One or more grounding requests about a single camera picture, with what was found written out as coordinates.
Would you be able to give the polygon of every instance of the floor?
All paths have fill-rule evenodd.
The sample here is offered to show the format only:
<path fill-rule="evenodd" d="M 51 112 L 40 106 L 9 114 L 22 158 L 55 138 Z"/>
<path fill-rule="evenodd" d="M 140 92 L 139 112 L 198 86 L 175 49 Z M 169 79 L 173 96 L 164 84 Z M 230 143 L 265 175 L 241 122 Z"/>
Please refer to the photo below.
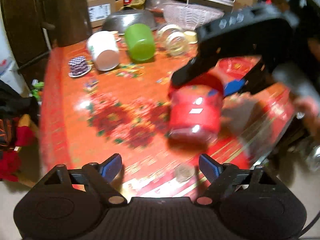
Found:
<path fill-rule="evenodd" d="M 31 179 L 38 180 L 41 167 L 37 146 L 23 148 L 20 157 L 23 163 L 21 170 Z M 310 173 L 299 156 L 286 154 L 280 159 L 279 178 L 305 205 L 308 224 L 320 210 L 320 170 Z M 0 182 L 0 240 L 21 240 L 12 214 L 15 205 L 27 191 L 27 187 L 18 183 Z M 303 237 L 320 239 L 320 221 Z"/>

